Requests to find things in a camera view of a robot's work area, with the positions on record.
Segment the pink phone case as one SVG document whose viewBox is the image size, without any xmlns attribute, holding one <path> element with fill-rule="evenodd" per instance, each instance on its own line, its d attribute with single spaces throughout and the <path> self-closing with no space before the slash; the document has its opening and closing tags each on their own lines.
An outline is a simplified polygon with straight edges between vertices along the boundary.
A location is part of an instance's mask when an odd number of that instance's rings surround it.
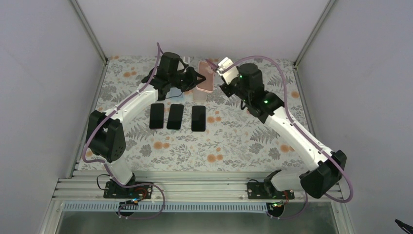
<svg viewBox="0 0 413 234">
<path fill-rule="evenodd" d="M 198 73 L 206 78 L 205 81 L 199 83 L 196 88 L 200 91 L 212 93 L 214 90 L 214 71 L 207 62 L 200 61 L 198 63 Z"/>
</svg>

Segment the beige phone case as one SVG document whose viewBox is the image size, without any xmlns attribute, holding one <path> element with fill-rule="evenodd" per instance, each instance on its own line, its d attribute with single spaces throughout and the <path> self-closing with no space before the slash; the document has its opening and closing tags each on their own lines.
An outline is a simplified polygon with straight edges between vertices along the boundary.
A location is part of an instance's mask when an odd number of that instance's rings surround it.
<svg viewBox="0 0 413 234">
<path fill-rule="evenodd" d="M 207 92 L 199 90 L 197 88 L 193 89 L 193 101 L 196 103 L 204 103 L 207 101 Z"/>
</svg>

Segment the light blue phone case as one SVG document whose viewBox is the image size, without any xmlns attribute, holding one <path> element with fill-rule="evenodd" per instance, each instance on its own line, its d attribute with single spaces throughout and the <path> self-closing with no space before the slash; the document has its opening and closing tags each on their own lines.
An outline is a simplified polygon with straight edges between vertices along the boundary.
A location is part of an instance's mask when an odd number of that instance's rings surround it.
<svg viewBox="0 0 413 234">
<path fill-rule="evenodd" d="M 184 93 L 180 89 L 172 87 L 167 93 L 166 99 L 181 100 L 184 99 Z"/>
</svg>

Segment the black smartphone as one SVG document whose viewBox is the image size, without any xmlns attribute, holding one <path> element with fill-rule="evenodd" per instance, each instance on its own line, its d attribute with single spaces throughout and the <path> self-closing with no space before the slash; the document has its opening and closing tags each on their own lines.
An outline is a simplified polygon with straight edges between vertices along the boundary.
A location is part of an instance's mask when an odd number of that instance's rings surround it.
<svg viewBox="0 0 413 234">
<path fill-rule="evenodd" d="M 172 104 L 169 110 L 169 116 L 167 121 L 167 129 L 180 130 L 182 125 L 182 118 L 184 112 L 184 105 Z"/>
<path fill-rule="evenodd" d="M 206 63 L 211 67 L 212 70 L 217 70 L 219 68 L 217 64 L 213 63 L 209 59 L 206 59 Z"/>
<path fill-rule="evenodd" d="M 204 132 L 206 130 L 206 107 L 196 105 L 192 107 L 191 130 L 193 132 Z"/>
<path fill-rule="evenodd" d="M 150 129 L 162 129 L 164 127 L 164 104 L 155 103 L 150 106 Z"/>
</svg>

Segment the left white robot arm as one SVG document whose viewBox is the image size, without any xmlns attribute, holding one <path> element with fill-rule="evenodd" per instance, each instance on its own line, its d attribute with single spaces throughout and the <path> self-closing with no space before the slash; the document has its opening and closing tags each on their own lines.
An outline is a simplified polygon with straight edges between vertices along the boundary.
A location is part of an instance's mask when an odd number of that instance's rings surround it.
<svg viewBox="0 0 413 234">
<path fill-rule="evenodd" d="M 175 53 L 165 52 L 157 56 L 155 66 L 144 77 L 138 88 L 114 107 L 100 112 L 93 111 L 88 120 L 87 140 L 82 152 L 85 163 L 87 150 L 97 155 L 96 162 L 103 163 L 123 197 L 135 192 L 134 174 L 122 155 L 126 149 L 124 124 L 159 100 L 165 100 L 172 87 L 186 92 L 204 82 L 205 76 L 183 61 Z"/>
</svg>

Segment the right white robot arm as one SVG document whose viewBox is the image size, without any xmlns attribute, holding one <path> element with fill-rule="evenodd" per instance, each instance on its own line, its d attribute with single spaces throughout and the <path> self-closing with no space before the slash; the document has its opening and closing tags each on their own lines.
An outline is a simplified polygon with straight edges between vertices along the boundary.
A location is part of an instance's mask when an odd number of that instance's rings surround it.
<svg viewBox="0 0 413 234">
<path fill-rule="evenodd" d="M 343 177 L 346 154 L 334 152 L 310 134 L 289 112 L 286 103 L 265 89 L 263 74 L 257 65 L 234 66 L 226 58 L 216 72 L 224 81 L 221 90 L 241 99 L 241 108 L 273 129 L 297 152 L 305 168 L 295 172 L 276 170 L 266 179 L 264 193 L 276 198 L 287 190 L 303 189 L 313 198 L 321 198 Z"/>
</svg>

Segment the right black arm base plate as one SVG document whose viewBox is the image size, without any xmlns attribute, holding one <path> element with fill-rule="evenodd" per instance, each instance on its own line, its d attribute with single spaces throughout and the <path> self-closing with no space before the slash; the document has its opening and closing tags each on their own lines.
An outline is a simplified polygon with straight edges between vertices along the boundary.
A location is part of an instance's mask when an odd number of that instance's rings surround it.
<svg viewBox="0 0 413 234">
<path fill-rule="evenodd" d="M 251 179 L 246 184 L 247 187 L 247 196 L 248 199 L 251 200 L 259 200 L 259 199 L 283 199 L 283 200 L 290 200 L 294 199 L 295 195 L 292 190 L 286 191 L 278 191 L 275 187 L 271 184 L 271 182 L 259 182 L 255 179 Z"/>
</svg>

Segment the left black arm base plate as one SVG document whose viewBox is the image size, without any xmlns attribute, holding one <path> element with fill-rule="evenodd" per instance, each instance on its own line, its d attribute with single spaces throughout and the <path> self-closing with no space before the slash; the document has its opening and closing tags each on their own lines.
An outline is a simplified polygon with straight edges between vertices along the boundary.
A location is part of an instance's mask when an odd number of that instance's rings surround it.
<svg viewBox="0 0 413 234">
<path fill-rule="evenodd" d="M 103 197 L 106 199 L 151 199 L 152 185 L 141 185 L 133 188 L 123 188 L 114 181 L 105 185 Z"/>
</svg>

